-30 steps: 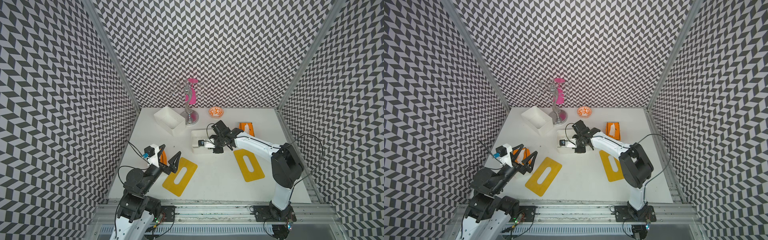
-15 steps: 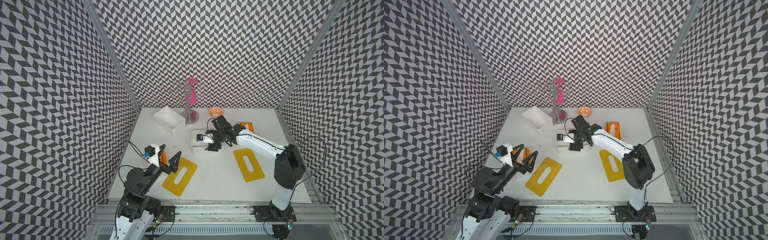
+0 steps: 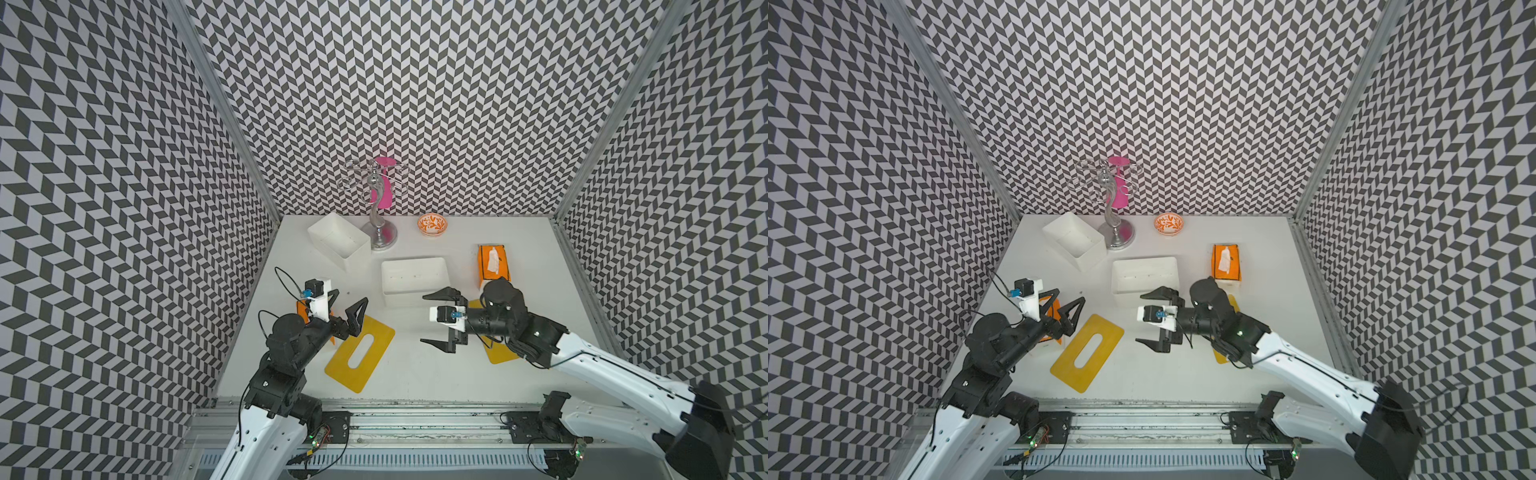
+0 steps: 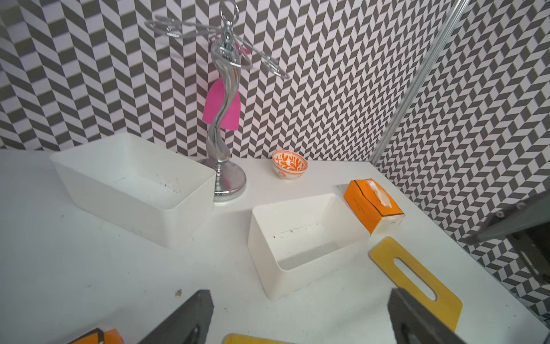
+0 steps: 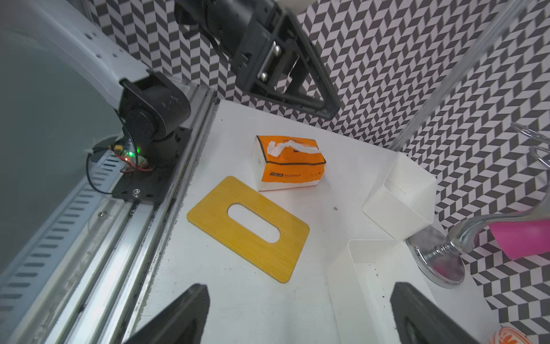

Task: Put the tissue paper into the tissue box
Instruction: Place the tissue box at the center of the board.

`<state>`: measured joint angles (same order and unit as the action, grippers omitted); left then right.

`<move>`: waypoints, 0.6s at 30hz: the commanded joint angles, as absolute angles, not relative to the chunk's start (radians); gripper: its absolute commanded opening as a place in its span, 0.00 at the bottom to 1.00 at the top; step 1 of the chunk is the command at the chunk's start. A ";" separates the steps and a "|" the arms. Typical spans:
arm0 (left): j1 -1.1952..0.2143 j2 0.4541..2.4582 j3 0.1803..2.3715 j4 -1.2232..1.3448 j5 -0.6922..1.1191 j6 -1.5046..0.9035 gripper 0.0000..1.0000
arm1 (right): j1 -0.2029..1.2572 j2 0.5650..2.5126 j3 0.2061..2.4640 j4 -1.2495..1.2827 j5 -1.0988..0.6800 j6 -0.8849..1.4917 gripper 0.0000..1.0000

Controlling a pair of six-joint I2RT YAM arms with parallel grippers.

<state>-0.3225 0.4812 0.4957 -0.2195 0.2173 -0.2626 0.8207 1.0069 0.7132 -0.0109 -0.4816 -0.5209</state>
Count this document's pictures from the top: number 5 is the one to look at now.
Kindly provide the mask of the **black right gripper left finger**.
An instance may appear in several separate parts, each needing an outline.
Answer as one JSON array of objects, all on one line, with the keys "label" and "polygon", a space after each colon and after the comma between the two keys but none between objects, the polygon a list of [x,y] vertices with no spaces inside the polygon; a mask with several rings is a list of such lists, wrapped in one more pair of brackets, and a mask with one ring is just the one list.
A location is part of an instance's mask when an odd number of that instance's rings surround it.
[{"label": "black right gripper left finger", "polygon": [[125,343],[200,343],[209,308],[207,286],[194,284]]}]

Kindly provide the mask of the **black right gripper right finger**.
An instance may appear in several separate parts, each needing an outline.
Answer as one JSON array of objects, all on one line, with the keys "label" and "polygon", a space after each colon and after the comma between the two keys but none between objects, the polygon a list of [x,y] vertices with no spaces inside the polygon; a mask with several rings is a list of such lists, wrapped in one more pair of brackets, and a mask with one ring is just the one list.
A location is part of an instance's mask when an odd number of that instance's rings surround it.
[{"label": "black right gripper right finger", "polygon": [[408,282],[395,284],[390,303],[401,343],[477,342]]}]

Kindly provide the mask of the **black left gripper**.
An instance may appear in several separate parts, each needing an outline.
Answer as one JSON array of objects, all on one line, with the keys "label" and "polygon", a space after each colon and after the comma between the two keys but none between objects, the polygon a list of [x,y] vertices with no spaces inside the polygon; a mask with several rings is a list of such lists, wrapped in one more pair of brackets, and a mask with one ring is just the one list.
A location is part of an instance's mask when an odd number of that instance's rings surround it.
[{"label": "black left gripper", "polygon": [[176,22],[202,34],[245,93],[331,120],[337,92],[315,46],[295,15],[277,1],[176,1]]}]

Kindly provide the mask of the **orange tissue pack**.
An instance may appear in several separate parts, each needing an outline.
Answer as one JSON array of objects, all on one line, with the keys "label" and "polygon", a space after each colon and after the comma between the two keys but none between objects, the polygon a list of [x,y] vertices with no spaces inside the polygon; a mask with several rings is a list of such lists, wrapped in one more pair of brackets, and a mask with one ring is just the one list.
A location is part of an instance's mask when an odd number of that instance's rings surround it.
[{"label": "orange tissue pack", "polygon": [[316,186],[326,159],[315,140],[290,136],[256,136],[252,171],[258,191]]}]

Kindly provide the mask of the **yellow wooden lid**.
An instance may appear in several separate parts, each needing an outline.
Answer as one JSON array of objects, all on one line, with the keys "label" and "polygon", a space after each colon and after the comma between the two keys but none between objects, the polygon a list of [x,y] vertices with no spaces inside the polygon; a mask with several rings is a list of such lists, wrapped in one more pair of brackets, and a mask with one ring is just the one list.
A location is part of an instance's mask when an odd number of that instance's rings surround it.
[{"label": "yellow wooden lid", "polygon": [[[269,243],[229,216],[241,205],[279,231]],[[187,220],[280,283],[290,280],[309,226],[239,179],[228,176],[187,214]]]}]

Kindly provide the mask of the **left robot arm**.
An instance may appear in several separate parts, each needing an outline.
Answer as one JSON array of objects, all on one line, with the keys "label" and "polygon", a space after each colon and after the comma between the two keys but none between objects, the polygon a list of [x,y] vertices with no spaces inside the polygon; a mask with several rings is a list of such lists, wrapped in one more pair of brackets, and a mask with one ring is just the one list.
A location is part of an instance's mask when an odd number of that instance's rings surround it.
[{"label": "left robot arm", "polygon": [[[116,199],[164,201],[186,162],[192,130],[189,99],[163,73],[117,46],[67,1],[23,1],[27,24],[114,108],[130,139],[130,172]],[[275,1],[177,1],[176,21],[196,25],[246,94],[330,120],[340,101],[319,53],[296,16]]]}]

